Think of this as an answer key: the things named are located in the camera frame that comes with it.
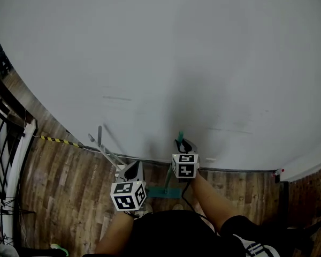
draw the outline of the black and white cube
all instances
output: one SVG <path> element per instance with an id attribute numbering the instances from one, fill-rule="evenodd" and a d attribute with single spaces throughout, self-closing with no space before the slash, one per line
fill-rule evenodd
<path id="1" fill-rule="evenodd" d="M 111 198 L 118 211 L 139 210 L 146 199 L 142 181 L 113 183 Z"/>
<path id="2" fill-rule="evenodd" d="M 177 178 L 195 178 L 198 167 L 198 154 L 172 155 L 172 169 Z"/>

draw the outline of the forearm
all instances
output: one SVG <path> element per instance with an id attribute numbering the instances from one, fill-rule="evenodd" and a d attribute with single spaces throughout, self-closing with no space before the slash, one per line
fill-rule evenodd
<path id="1" fill-rule="evenodd" d="M 232 203 L 215 191 L 199 173 L 191 182 L 191 186 L 204 214 L 217 231 L 221 230 L 229 218 L 239 215 Z"/>
<path id="2" fill-rule="evenodd" d="M 119 255 L 123 252 L 133 227 L 133 217 L 117 212 L 107 232 L 97 244 L 95 253 Z"/>

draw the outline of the person's right arm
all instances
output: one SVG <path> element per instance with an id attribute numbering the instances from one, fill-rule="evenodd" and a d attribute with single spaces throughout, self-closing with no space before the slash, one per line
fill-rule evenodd
<path id="1" fill-rule="evenodd" d="M 229 218 L 240 215 L 232 203 L 219 194 L 199 172 L 191 186 L 204 214 L 218 232 Z"/>

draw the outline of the yellow and black striped tape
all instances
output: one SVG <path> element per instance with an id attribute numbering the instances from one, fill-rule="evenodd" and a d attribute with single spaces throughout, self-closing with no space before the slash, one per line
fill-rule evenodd
<path id="1" fill-rule="evenodd" d="M 73 143 L 73 142 L 69 142 L 67 140 L 62 140 L 62 139 L 57 139 L 57 138 L 52 138 L 52 137 L 46 137 L 46 136 L 39 136 L 41 139 L 43 140 L 49 140 L 49 141 L 54 141 L 54 142 L 58 142 L 58 143 L 66 143 L 68 145 L 72 145 L 78 148 L 83 148 L 83 145 L 79 145 L 78 143 Z"/>

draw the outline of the person's left arm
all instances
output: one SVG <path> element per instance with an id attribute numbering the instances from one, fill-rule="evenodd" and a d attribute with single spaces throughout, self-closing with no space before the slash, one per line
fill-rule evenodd
<path id="1" fill-rule="evenodd" d="M 116 213 L 107 232 L 97 244 L 96 254 L 120 255 L 132 232 L 133 217 L 122 211 Z"/>

